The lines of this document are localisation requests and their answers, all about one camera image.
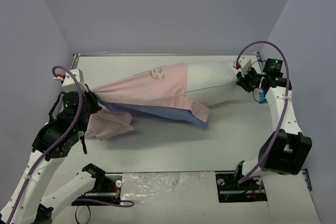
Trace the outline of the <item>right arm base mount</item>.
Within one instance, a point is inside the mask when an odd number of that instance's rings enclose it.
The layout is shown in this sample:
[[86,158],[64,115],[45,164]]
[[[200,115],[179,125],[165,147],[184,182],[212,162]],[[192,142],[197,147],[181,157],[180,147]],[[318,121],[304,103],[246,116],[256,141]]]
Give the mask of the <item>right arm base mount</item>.
[[216,173],[216,186],[219,203],[244,203],[267,201],[265,187],[259,178],[241,184],[234,172]]

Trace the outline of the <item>pink and blue Frozen pillowcase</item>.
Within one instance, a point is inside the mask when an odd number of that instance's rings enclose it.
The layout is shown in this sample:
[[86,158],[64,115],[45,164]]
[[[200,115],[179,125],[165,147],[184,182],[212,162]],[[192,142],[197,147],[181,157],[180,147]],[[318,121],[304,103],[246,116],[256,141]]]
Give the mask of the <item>pink and blue Frozen pillowcase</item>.
[[91,115],[86,138],[107,140],[133,131],[129,109],[207,128],[209,108],[188,98],[185,63],[159,66],[93,89],[102,109]]

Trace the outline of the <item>white pillow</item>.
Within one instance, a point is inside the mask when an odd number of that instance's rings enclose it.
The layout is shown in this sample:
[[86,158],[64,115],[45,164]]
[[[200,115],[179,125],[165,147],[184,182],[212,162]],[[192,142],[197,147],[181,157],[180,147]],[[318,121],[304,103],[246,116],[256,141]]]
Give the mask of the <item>white pillow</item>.
[[237,85],[232,60],[187,63],[185,96],[205,106],[225,102],[252,101],[258,91],[246,92]]

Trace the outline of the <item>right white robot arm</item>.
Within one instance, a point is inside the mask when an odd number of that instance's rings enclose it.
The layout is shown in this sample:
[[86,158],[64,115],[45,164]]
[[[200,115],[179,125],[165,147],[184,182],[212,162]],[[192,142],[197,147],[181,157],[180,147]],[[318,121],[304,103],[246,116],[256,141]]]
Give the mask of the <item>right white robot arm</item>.
[[268,174],[296,175],[312,148],[312,139],[304,136],[292,105],[292,85],[281,72],[282,60],[267,59],[262,73],[251,60],[242,57],[234,67],[238,70],[237,85],[248,93],[263,91],[272,119],[270,137],[260,148],[257,158],[241,161],[233,175],[233,183],[244,189],[252,179]]

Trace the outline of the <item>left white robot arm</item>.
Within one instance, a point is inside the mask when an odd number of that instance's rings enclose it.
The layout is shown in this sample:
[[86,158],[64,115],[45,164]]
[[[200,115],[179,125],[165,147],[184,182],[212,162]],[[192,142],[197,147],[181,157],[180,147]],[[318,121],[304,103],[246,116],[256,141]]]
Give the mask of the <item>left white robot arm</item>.
[[64,109],[40,129],[32,144],[26,169],[6,206],[1,210],[1,223],[51,223],[57,207],[47,206],[42,197],[55,171],[71,148],[81,143],[87,152],[85,132],[90,116],[101,110],[96,96],[90,92],[61,92],[57,98]]

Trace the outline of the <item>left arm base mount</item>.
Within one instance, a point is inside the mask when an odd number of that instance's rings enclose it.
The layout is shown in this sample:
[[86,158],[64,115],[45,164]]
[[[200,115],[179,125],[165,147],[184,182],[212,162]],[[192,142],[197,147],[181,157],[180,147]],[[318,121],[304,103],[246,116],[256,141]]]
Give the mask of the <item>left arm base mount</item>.
[[106,174],[103,182],[82,194],[71,206],[106,206],[106,203],[120,205],[121,188],[116,182],[123,183],[122,174]]

